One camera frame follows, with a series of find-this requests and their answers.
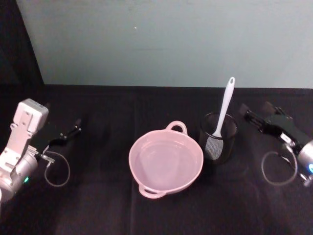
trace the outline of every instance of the bowl handle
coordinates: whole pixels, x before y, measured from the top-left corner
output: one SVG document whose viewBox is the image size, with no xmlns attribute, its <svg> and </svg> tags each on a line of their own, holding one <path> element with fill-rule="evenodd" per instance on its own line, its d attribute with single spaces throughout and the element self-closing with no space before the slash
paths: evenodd
<svg viewBox="0 0 313 235">
<path fill-rule="evenodd" d="M 157 199 L 157 198 L 160 198 L 160 197 L 163 197 L 165 196 L 166 192 L 163 192 L 163 191 L 152 191 L 151 189 L 143 186 L 143 185 L 139 185 L 139 192 L 147 197 L 147 198 L 151 198 L 151 199 Z"/>
<path fill-rule="evenodd" d="M 186 125 L 185 125 L 183 122 L 181 122 L 181 121 L 172 121 L 170 124 L 168 124 L 168 126 L 166 127 L 166 129 L 167 129 L 167 130 L 171 130 L 174 126 L 180 126 L 181 129 L 182 129 L 182 132 L 183 132 L 185 135 L 188 135 Z"/>
</svg>

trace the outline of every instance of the black table surface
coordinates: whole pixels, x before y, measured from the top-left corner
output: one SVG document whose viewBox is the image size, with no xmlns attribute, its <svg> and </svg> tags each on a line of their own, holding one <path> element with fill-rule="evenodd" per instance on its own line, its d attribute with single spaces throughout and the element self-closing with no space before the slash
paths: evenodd
<svg viewBox="0 0 313 235">
<path fill-rule="evenodd" d="M 157 200 L 143 197 L 132 177 L 128 153 L 143 134 L 180 120 L 195 140 L 200 119 L 218 111 L 222 88 L 147 88 L 45 86 L 41 89 L 0 87 L 0 147 L 10 135 L 18 102 L 25 98 L 51 104 L 47 125 L 69 129 L 82 118 L 81 135 L 65 147 L 71 178 L 63 188 L 49 186 L 45 164 L 17 195 L 2 205 L 0 234 L 313 234 L 313 187 L 302 181 L 269 185 L 261 172 L 262 156 L 280 144 L 243 121 L 242 103 L 262 113 L 265 101 L 282 107 L 308 135 L 313 132 L 313 91 L 308 89 L 236 88 L 227 113 L 238 123 L 231 158 L 223 165 L 206 162 L 186 190 Z M 280 159 L 267 162 L 268 176 L 292 175 Z M 66 177 L 56 158 L 51 180 Z"/>
</svg>

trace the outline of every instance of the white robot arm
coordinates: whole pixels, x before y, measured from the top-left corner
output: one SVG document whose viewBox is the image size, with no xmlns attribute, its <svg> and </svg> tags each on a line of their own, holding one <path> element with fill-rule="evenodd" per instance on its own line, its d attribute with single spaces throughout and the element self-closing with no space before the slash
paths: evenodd
<svg viewBox="0 0 313 235">
<path fill-rule="evenodd" d="M 32 99 L 18 104 L 9 141 L 0 155 L 0 203 L 10 200 L 36 169 L 38 154 L 29 145 L 44 126 L 49 110 Z"/>
</svg>

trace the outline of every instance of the black fabric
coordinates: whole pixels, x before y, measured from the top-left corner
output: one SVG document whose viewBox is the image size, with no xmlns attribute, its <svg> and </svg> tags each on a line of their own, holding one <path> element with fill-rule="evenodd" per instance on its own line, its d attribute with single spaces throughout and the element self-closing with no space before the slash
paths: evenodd
<svg viewBox="0 0 313 235">
<path fill-rule="evenodd" d="M 200 119 L 218 111 L 219 88 L 129 88 L 46 86 L 40 91 L 0 87 L 0 147 L 19 101 L 30 97 L 51 104 L 47 125 L 67 130 L 82 117 L 81 136 L 64 148 L 72 175 L 64 188 L 43 180 L 45 163 L 16 197 L 2 205 L 0 234 L 313 234 L 313 188 L 297 178 L 273 187 L 261 173 L 261 159 L 279 143 L 245 123 L 238 110 L 245 103 L 261 113 L 265 101 L 283 107 L 297 126 L 312 136 L 313 92 L 298 89 L 238 89 L 228 109 L 238 123 L 231 158 L 223 165 L 204 164 L 186 190 L 157 200 L 141 196 L 128 165 L 128 153 L 143 134 L 183 121 L 199 137 Z M 56 159 L 52 180 L 62 181 L 65 166 Z M 270 177 L 292 172 L 268 159 Z"/>
<path fill-rule="evenodd" d="M 0 84 L 43 84 L 20 10 L 14 0 L 0 0 Z"/>
</svg>

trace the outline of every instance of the black mesh cup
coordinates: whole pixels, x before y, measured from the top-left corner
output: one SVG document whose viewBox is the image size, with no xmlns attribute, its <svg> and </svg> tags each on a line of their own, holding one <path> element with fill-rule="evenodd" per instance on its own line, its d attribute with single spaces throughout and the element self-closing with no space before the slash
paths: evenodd
<svg viewBox="0 0 313 235">
<path fill-rule="evenodd" d="M 204 158 L 212 164 L 224 163 L 230 156 L 231 150 L 237 133 L 237 123 L 235 119 L 226 114 L 222 130 L 221 138 L 215 137 L 212 134 L 215 132 L 219 121 L 219 113 L 209 113 L 203 117 L 200 125 L 199 145 L 203 150 Z M 222 151 L 218 156 L 212 156 L 208 150 L 208 145 L 214 141 L 223 141 Z"/>
</svg>

